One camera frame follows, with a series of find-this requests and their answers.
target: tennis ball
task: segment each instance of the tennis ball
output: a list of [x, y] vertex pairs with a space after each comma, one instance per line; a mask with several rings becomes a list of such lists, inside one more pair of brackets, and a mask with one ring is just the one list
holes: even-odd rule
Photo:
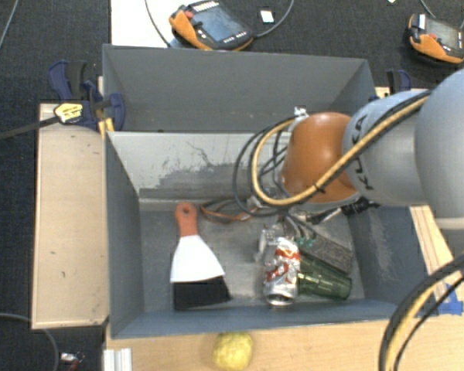
[[213, 361], [226, 371], [242, 371], [253, 354], [253, 339], [246, 332], [223, 332], [218, 335]]

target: blue tape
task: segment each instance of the blue tape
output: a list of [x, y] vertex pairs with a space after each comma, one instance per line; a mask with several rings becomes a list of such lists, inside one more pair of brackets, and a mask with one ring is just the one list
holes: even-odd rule
[[[446, 284], [447, 290], [450, 288], [450, 284]], [[438, 313], [440, 315], [462, 315], [464, 313], [464, 302], [459, 301], [455, 290], [450, 293], [449, 298], [438, 307]]]

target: gray box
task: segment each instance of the gray box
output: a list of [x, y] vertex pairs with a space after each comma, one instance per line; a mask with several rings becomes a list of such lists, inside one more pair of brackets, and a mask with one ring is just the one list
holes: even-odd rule
[[291, 115], [294, 105], [353, 114], [374, 94], [373, 81], [364, 60], [105, 46], [104, 92], [116, 91], [128, 115], [124, 131], [105, 142], [114, 338], [388, 318], [426, 275], [410, 213], [372, 209], [322, 227], [355, 248], [350, 298], [301, 298], [274, 310], [261, 298], [261, 266], [254, 262], [264, 221], [223, 228], [201, 219], [201, 236], [222, 263], [234, 299], [174, 311], [169, 272], [177, 202], [231, 196], [233, 163], [251, 133]]

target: orange handheld device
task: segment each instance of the orange handheld device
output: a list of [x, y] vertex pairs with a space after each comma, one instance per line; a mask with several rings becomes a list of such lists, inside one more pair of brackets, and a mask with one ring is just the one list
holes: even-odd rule
[[253, 32], [218, 0], [181, 5], [169, 22], [178, 36], [199, 49], [238, 51], [253, 41]]
[[409, 42], [419, 53], [440, 62], [464, 61], [464, 35], [447, 22], [427, 14], [413, 14], [408, 23]]

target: yellow cable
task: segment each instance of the yellow cable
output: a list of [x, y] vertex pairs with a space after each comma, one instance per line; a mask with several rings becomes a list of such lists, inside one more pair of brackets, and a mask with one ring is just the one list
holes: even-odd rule
[[262, 201], [272, 206], [291, 206], [291, 205], [294, 205], [295, 203], [301, 202], [302, 200], [306, 198], [309, 198], [315, 193], [316, 189], [322, 188], [332, 178], [332, 176], [336, 173], [338, 169], [340, 169], [344, 164], [346, 164], [354, 155], [356, 155], [368, 143], [373, 141], [382, 131], [387, 129], [395, 121], [399, 120], [406, 114], [409, 114], [413, 110], [417, 110], [421, 105], [423, 105], [423, 103], [427, 99], [428, 97], [423, 97], [422, 99], [415, 101], [414, 103], [410, 104], [409, 106], [403, 108], [402, 110], [398, 111], [397, 113], [391, 115], [386, 120], [379, 123], [375, 128], [373, 128], [371, 131], [365, 134], [321, 178], [319, 178], [318, 181], [315, 183], [315, 185], [312, 185], [311, 187], [307, 188], [303, 192], [300, 192], [299, 194], [291, 196], [289, 198], [276, 199], [276, 198], [271, 198], [270, 196], [268, 196], [261, 190], [261, 186], [260, 186], [259, 179], [258, 179], [258, 161], [259, 161], [261, 150], [264, 147], [264, 144], [268, 141], [268, 139], [271, 138], [271, 136], [273, 136], [274, 134], [277, 134], [282, 129], [288, 127], [292, 122], [294, 122], [295, 119], [293, 118], [291, 120], [281, 123], [280, 125], [272, 128], [269, 132], [267, 132], [267, 134], [260, 140], [260, 142], [258, 143], [258, 146], [254, 150], [254, 154], [253, 154], [253, 158], [251, 162], [251, 179], [252, 179], [254, 192], [256, 193], [256, 195], [258, 195], [258, 197]]
[[398, 343], [401, 341], [401, 338], [404, 335], [407, 327], [411, 324], [411, 320], [413, 319], [413, 317], [416, 316], [416, 314], [428, 300], [430, 295], [432, 295], [432, 292], [435, 290], [435, 286], [439, 284], [442, 280], [443, 279], [435, 282], [432, 286], [423, 291], [421, 295], [419, 295], [411, 304], [408, 311], [404, 313], [401, 322], [395, 328], [394, 336], [388, 343], [387, 354], [385, 356], [385, 371], [394, 370], [394, 361], [397, 357], [399, 349], [399, 347], [397, 346]]

